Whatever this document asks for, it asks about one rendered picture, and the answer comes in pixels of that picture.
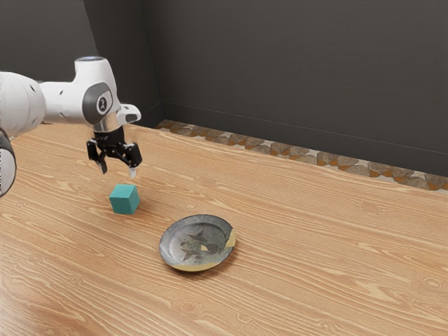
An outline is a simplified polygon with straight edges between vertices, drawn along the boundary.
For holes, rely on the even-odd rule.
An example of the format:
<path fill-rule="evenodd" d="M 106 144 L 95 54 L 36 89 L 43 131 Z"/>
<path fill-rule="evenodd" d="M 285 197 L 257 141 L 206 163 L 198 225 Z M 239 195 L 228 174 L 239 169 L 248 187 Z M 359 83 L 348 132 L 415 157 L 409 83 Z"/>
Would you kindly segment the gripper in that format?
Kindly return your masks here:
<path fill-rule="evenodd" d="M 95 161 L 101 173 L 107 172 L 105 157 L 117 158 L 129 168 L 129 177 L 135 178 L 137 167 L 142 163 L 142 156 L 137 143 L 126 143 L 123 127 L 111 132 L 94 132 L 94 136 L 87 141 L 87 154 Z"/>

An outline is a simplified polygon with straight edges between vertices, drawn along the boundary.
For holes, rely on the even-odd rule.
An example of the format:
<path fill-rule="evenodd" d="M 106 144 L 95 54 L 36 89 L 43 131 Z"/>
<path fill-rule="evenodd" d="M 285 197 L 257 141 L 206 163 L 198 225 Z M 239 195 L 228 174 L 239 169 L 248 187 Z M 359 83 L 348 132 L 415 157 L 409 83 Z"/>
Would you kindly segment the teal cube block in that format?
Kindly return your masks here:
<path fill-rule="evenodd" d="M 113 212 L 116 214 L 134 214 L 140 203 L 135 185 L 117 184 L 109 195 Z"/>

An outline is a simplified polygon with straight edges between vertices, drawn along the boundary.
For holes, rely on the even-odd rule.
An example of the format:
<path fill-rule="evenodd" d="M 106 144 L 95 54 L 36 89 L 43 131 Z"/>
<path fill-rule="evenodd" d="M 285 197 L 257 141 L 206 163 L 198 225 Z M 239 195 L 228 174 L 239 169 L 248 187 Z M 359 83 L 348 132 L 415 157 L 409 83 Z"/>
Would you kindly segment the grey patterned plate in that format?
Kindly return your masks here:
<path fill-rule="evenodd" d="M 201 272 L 228 259 L 235 244 L 235 231 L 226 220 L 197 214 L 170 225 L 160 239 L 159 252 L 176 270 Z"/>

